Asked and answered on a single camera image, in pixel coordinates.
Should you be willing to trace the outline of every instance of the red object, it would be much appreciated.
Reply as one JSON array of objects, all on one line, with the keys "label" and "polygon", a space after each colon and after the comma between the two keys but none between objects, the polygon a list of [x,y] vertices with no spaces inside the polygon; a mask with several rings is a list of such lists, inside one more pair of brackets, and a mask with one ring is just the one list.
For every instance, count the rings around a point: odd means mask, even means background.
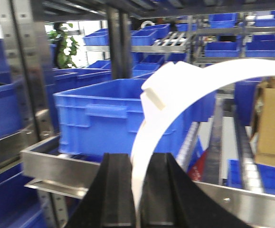
[{"label": "red object", "polygon": [[206,155],[207,155],[207,150],[205,150],[205,152],[203,152],[201,157],[197,160],[197,162],[188,171],[188,176],[191,178],[191,180],[200,181],[202,179]]}]

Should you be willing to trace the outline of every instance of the crate handle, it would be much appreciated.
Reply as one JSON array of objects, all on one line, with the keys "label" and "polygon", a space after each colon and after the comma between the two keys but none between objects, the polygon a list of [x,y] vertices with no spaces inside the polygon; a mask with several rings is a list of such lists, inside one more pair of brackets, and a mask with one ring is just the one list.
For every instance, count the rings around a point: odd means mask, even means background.
[{"label": "crate handle", "polygon": [[127,106],[111,104],[87,104],[85,107],[85,114],[89,116],[121,119],[126,119],[128,117]]}]

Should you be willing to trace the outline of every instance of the white plastic strip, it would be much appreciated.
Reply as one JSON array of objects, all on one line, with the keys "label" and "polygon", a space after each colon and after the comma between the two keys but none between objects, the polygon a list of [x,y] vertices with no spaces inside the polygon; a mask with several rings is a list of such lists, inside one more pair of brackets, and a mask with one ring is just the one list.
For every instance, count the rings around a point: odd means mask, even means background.
[{"label": "white plastic strip", "polygon": [[151,155],[176,117],[195,101],[222,86],[262,76],[275,76],[274,60],[231,60],[204,69],[184,62],[169,62],[146,80],[141,94],[145,120],[131,153],[132,190],[137,213]]}]

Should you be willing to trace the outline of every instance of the green leaves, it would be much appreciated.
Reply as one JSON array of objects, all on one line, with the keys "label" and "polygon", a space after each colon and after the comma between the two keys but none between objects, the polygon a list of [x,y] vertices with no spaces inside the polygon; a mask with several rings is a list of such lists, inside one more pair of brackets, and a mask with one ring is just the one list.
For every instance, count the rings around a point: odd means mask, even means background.
[{"label": "green leaves", "polygon": [[[56,31],[52,30],[47,33],[48,39],[53,43],[55,39],[58,39],[60,36],[63,37],[63,41],[60,44],[59,53],[57,55],[58,66],[61,69],[77,67],[72,60],[72,56],[77,55],[77,48],[79,46],[78,42],[74,39],[73,36],[68,35],[68,28],[72,28],[72,23],[63,23],[60,27],[61,30]],[[65,49],[69,50],[68,55],[65,54]]]}]

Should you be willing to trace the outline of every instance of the cardboard box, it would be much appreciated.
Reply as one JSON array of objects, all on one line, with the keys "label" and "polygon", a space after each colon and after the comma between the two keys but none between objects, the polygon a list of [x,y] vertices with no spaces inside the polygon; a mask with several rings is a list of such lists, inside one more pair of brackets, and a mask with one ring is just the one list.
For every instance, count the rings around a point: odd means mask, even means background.
[{"label": "cardboard box", "polygon": [[256,133],[256,163],[275,166],[275,77],[260,83],[257,88],[252,135]]}]

